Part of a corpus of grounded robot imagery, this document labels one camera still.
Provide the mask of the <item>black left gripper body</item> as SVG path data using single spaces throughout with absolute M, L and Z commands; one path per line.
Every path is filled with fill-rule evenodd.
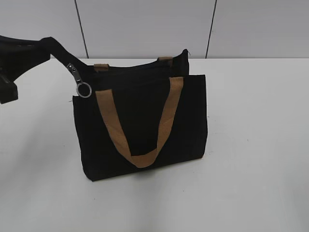
M 5 104 L 18 100 L 17 85 L 9 79 L 7 73 L 0 69 L 0 103 Z

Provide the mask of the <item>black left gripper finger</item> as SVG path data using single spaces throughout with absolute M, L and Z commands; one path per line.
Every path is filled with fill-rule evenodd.
M 50 59 L 38 41 L 0 37 L 0 71 L 24 73 Z

